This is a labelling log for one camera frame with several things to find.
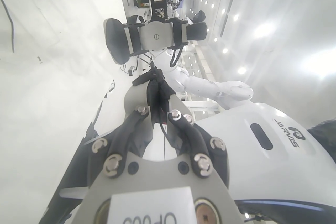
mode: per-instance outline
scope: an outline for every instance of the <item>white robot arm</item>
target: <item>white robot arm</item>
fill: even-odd
[[[188,71],[178,65],[169,67],[172,55],[167,51],[153,51],[151,54],[155,66],[162,70],[169,86],[177,92],[187,91],[212,99],[226,110],[251,102],[253,90],[241,81],[213,82],[190,77]]]

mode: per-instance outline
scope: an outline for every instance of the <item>label sticker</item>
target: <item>label sticker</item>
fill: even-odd
[[[197,224],[190,187],[114,194],[108,224]]]

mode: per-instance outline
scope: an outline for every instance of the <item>gray gripper base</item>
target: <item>gray gripper base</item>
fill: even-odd
[[[139,170],[136,174],[130,175],[127,167],[134,161],[138,162]],[[177,168],[181,161],[185,161],[189,165],[190,170],[186,175],[182,175]],[[72,224],[93,224],[98,208],[113,194],[185,186],[191,188],[194,201],[199,198],[206,198],[217,207],[222,224],[243,223],[238,208],[215,170],[208,178],[201,179],[192,172],[190,158],[187,154],[172,160],[151,162],[129,152],[125,170],[120,177],[111,179],[102,172],[98,175]]]

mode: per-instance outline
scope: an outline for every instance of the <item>ceiling light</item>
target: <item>ceiling light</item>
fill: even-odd
[[[268,36],[274,31],[274,29],[274,25],[270,23],[262,24],[256,28],[254,31],[254,36],[256,38]]]
[[[242,75],[242,74],[245,74],[246,73],[246,68],[245,67],[240,67],[238,69],[238,74]]]
[[[336,73],[336,48],[324,50],[312,55],[302,64],[304,70],[324,78]]]

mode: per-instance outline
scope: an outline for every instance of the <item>black cable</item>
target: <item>black cable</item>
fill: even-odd
[[[6,6],[6,4],[5,4],[5,1],[4,1],[4,0],[1,0],[1,2],[2,2],[2,5],[3,5],[3,7],[4,7],[5,11],[6,11],[7,17],[8,17],[8,19],[9,19],[9,21],[10,21],[10,25],[11,25],[11,27],[12,27],[12,35],[11,35],[11,38],[12,38],[12,51],[13,51],[13,53],[14,53],[14,23],[13,23],[13,20],[12,20],[12,18],[11,18],[11,15],[9,14],[9,11],[8,11],[8,9],[7,9],[7,6]]]
[[[135,71],[137,71],[138,70],[138,64],[139,64],[139,56],[137,57],[137,61],[136,61],[136,68],[134,69]]]
[[[170,67],[171,68],[174,67],[177,64],[177,62],[180,59],[180,56],[182,54],[182,51],[183,51],[183,45],[181,46],[180,51],[179,51],[177,57],[175,58],[176,50],[174,49],[173,57],[171,58],[171,61],[170,61]]]
[[[162,132],[163,132],[163,135],[165,136],[165,138],[167,138],[167,140],[168,140],[168,142],[169,142],[169,138],[168,138],[168,136],[167,136],[167,134],[166,134],[166,131],[165,131],[165,129],[163,128],[163,124],[162,124],[162,121],[161,121],[161,113],[159,113],[159,124],[160,124],[160,127],[161,127],[161,130],[162,130]]]

